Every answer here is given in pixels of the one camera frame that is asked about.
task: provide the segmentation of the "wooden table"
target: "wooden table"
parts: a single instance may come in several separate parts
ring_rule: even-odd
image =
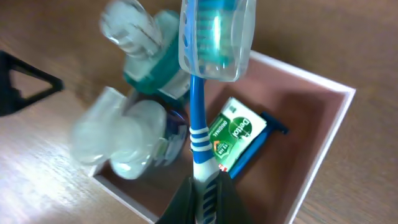
[[[70,164],[68,132],[123,53],[98,27],[108,0],[2,0],[0,49],[67,90],[0,118],[1,223],[144,223]],[[179,0],[144,7],[179,10]],[[358,89],[296,223],[397,223],[398,2],[258,0],[253,49]],[[44,85],[16,75],[32,93]]]

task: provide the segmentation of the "clear plastic bottle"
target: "clear plastic bottle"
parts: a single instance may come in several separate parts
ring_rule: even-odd
[[[109,3],[102,15],[103,34],[127,54],[124,78],[139,92],[180,100],[190,74],[178,64],[179,16],[161,11],[154,19],[136,0]]]
[[[152,100],[133,104],[122,115],[126,97],[106,88],[72,129],[71,157],[83,165],[110,160],[115,173],[138,178],[149,166],[167,166],[178,156],[187,125]]]

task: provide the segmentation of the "white box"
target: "white box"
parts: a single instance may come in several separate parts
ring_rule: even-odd
[[[208,80],[205,94],[208,123],[233,96],[257,113],[269,112],[290,129],[286,136],[272,134],[235,181],[255,223],[292,223],[355,89],[252,51],[244,78],[235,83]],[[152,170],[137,180],[119,178],[108,163],[94,167],[91,176],[125,206],[154,223],[192,172],[188,148],[189,142],[170,167]]]

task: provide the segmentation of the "toothbrush handle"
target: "toothbrush handle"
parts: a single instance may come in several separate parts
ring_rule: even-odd
[[[204,79],[191,75],[190,139],[193,152],[193,178],[198,195],[196,208],[198,224],[214,223],[216,220],[216,178],[220,173],[206,125],[204,84]]]

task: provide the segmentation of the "toothbrush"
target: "toothbrush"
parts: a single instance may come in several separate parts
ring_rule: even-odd
[[[220,174],[206,125],[204,78],[235,81],[245,73],[254,33],[255,5],[256,0],[182,3],[178,56],[181,68],[191,73],[190,139],[197,224],[216,223],[216,178]]]

